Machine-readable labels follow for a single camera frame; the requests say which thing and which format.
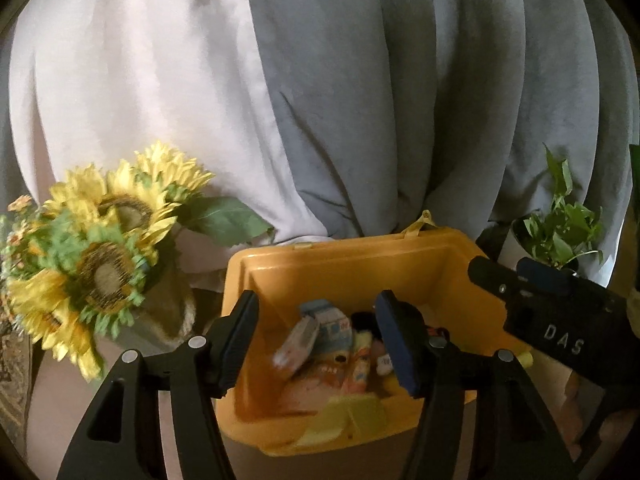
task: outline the box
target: box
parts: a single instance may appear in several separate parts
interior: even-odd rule
[[[260,318],[236,387],[216,403],[220,429],[266,454],[285,456],[356,446],[415,428],[422,401],[402,391],[380,399],[383,428],[363,432],[353,424],[330,442],[298,446],[317,415],[278,412],[284,384],[273,373],[271,357],[300,320],[301,303],[324,298],[349,316],[372,310],[385,289],[419,307],[428,324],[447,328],[463,351],[527,352],[524,343],[502,330],[504,303],[469,281],[468,263],[478,255],[482,251],[467,236],[449,228],[236,254],[228,266],[222,314],[228,315],[242,291],[250,289],[259,296]],[[469,392],[466,400],[474,397]]]

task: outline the small orange flower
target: small orange flower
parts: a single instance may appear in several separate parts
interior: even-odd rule
[[[16,200],[11,202],[7,209],[9,211],[19,213],[29,205],[31,205],[31,197],[29,195],[22,195],[21,197],[18,197]]]
[[[18,245],[20,245],[23,237],[24,231],[16,231],[15,233],[11,233],[6,241],[9,245],[11,245],[11,247],[17,247]]]

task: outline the yellow tag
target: yellow tag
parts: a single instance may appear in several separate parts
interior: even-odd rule
[[[420,218],[412,223],[407,229],[402,231],[401,234],[403,234],[405,238],[416,237],[420,234],[420,231],[425,226],[430,226],[432,228],[438,227],[434,223],[433,218],[431,217],[431,213],[428,209],[425,209],[422,212],[422,215],[420,215]]]
[[[518,356],[518,361],[526,370],[527,368],[531,368],[533,366],[533,355],[531,355],[531,352],[524,352]]]

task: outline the artificial sunflower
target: artificial sunflower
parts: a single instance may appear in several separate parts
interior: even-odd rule
[[[136,152],[136,159],[138,179],[159,182],[171,202],[188,202],[214,176],[195,158],[186,158],[183,152],[159,140],[144,153]]]
[[[110,242],[94,242],[83,253],[78,274],[85,301],[102,314],[117,314],[136,290],[129,282],[136,265],[127,251]]]
[[[159,182],[145,186],[136,181],[131,165],[123,160],[116,171],[107,174],[109,194],[98,206],[101,210],[116,208],[123,231],[142,230],[141,241],[155,245],[174,226],[171,216],[180,204],[166,201],[166,191]]]
[[[82,376],[93,380],[102,373],[102,358],[95,349],[92,330],[70,307],[66,284],[67,277],[51,269],[28,280],[11,280],[12,311],[34,342],[42,340],[42,348],[50,349],[58,361],[69,355]]]
[[[66,182],[55,184],[50,192],[52,200],[44,203],[45,210],[56,216],[67,208],[81,219],[85,228],[96,223],[97,215],[106,216],[113,209],[124,232],[139,232],[139,242],[151,258],[153,253],[148,248],[171,230],[176,221],[172,212],[179,205],[166,202],[166,191],[160,183],[145,186],[137,182],[125,160],[106,179],[93,164],[68,171]]]

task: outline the flower bouquet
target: flower bouquet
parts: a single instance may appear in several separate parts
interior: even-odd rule
[[[100,378],[95,337],[116,339],[144,313],[145,296],[176,265],[176,229],[222,246],[271,231],[239,200],[204,196],[213,176],[157,142],[106,174],[93,164],[68,171],[42,206],[20,197],[12,221],[0,218],[0,321],[68,356],[86,380]]]

